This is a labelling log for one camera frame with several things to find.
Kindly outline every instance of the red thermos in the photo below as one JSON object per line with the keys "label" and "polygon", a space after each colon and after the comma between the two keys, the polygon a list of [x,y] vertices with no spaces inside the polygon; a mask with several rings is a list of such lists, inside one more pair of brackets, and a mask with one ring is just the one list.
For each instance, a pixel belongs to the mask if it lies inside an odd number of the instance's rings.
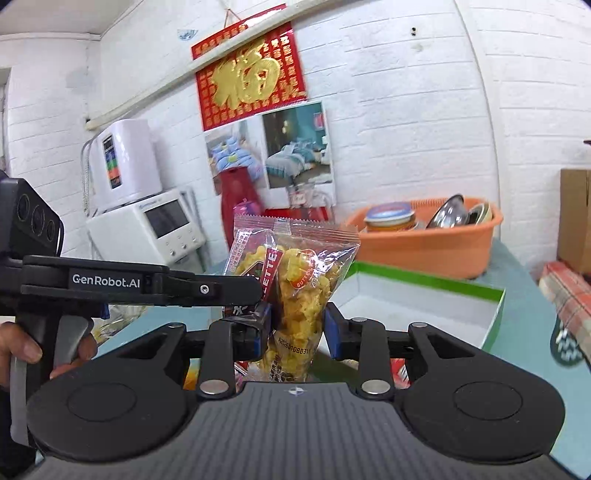
{"label": "red thermos", "polygon": [[261,201],[246,167],[234,167],[219,173],[222,182],[222,223],[228,247],[234,241],[234,207],[240,202]]}

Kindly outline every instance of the ceiling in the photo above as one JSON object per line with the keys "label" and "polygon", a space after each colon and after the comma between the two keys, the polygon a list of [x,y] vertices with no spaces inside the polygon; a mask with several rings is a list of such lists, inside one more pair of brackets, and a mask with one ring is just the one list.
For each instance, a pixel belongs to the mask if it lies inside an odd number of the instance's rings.
{"label": "ceiling", "polygon": [[[0,35],[104,33],[135,0],[12,0],[0,11]],[[7,0],[0,0],[0,9]]]}

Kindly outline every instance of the product label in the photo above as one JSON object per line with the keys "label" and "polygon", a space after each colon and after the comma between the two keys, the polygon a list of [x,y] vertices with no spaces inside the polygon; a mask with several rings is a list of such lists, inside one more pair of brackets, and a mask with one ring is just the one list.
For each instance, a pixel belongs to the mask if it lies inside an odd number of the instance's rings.
{"label": "product label", "polygon": [[269,380],[272,382],[293,382],[295,380],[294,375],[284,372],[281,368],[280,362],[281,358],[279,355],[276,355],[269,369]]}
{"label": "product label", "polygon": [[111,270],[72,268],[68,280],[70,290],[141,292],[142,275]]}
{"label": "product label", "polygon": [[250,236],[250,231],[240,231],[234,239],[234,244],[230,250],[230,258],[228,261],[228,270],[230,272],[236,271],[236,268],[240,263],[240,259],[242,258],[242,254],[244,253],[246,243],[248,242],[248,237]]}
{"label": "product label", "polygon": [[263,290],[262,299],[265,301],[269,298],[269,292],[271,291],[271,286],[273,285],[273,279],[275,278],[275,273],[277,272],[277,268],[279,267],[279,262],[281,261],[282,256],[283,252],[281,250],[267,248],[265,264],[263,265],[260,278]]}
{"label": "product label", "polygon": [[275,340],[281,346],[283,346],[286,350],[290,352],[299,353],[300,355],[308,355],[312,349],[311,348],[302,348],[298,346],[292,345],[289,340],[286,340],[281,336],[278,332],[275,333]]}
{"label": "product label", "polygon": [[310,250],[310,249],[302,250],[300,252],[300,255],[305,255],[308,262],[310,263],[310,266],[305,272],[302,273],[300,278],[290,281],[291,286],[294,288],[302,288],[304,285],[306,285],[312,279],[312,276],[314,276],[314,269],[316,268],[316,263],[317,263],[316,262],[316,258],[317,258],[316,252],[314,252],[314,250]]}

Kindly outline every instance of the jar lid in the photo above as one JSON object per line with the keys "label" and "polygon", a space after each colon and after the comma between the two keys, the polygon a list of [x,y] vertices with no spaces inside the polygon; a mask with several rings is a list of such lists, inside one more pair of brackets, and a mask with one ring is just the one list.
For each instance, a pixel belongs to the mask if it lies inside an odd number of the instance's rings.
{"label": "jar lid", "polygon": [[366,223],[404,223],[414,215],[408,202],[383,203],[371,207],[365,214]]}

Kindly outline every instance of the table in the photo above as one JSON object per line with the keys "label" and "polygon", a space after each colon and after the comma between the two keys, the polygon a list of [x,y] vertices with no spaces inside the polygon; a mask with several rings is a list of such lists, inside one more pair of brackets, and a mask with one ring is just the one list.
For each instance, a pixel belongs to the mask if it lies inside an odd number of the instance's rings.
{"label": "table", "polygon": [[[591,374],[587,364],[563,367],[550,353],[550,338],[556,311],[539,291],[530,275],[506,246],[493,241],[491,261],[486,273],[473,280],[506,290],[503,318],[491,353],[546,379],[560,392],[566,406],[564,426],[552,455],[577,476],[591,473],[588,455],[591,415]],[[103,354],[168,322],[184,322],[189,330],[205,329],[210,308],[152,307],[136,321],[104,343]]]}

